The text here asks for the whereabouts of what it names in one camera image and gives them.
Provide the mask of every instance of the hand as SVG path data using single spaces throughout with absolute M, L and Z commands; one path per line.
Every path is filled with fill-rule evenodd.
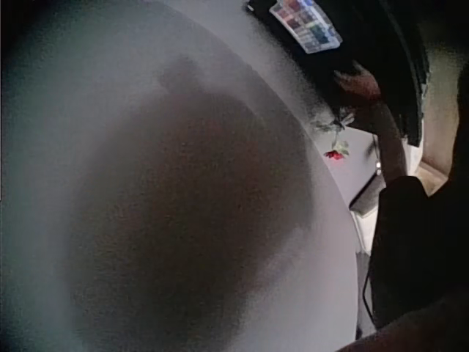
M 353 67 L 358 71 L 356 75 L 335 72 L 337 84 L 348 93 L 357 95 L 367 101 L 373 102 L 381 99 L 381 89 L 374 76 L 357 62 L 353 62 Z

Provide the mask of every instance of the white curved surface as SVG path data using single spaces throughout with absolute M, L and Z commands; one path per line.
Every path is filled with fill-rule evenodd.
M 26 350 L 351 342 L 353 222 L 277 94 L 168 7 L 61 6 L 2 82 L 2 284 Z

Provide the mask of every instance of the red flower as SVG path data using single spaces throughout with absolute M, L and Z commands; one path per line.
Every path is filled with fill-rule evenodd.
M 337 150 L 331 150 L 330 152 L 325 153 L 324 156 L 328 157 L 329 159 L 336 159 L 336 160 L 345 158 L 344 155 L 339 153 Z

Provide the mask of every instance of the dark clothing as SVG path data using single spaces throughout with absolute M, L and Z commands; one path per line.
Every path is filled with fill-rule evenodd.
M 377 328 L 469 285 L 469 202 L 465 182 L 428 197 L 416 177 L 380 194 L 370 260 Z

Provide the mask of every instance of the black sleeve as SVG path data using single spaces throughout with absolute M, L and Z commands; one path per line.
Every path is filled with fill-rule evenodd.
M 374 319 L 383 327 L 418 309 L 419 263 L 425 255 L 424 216 L 429 198 L 416 177 L 400 177 L 380 194 L 369 264 Z

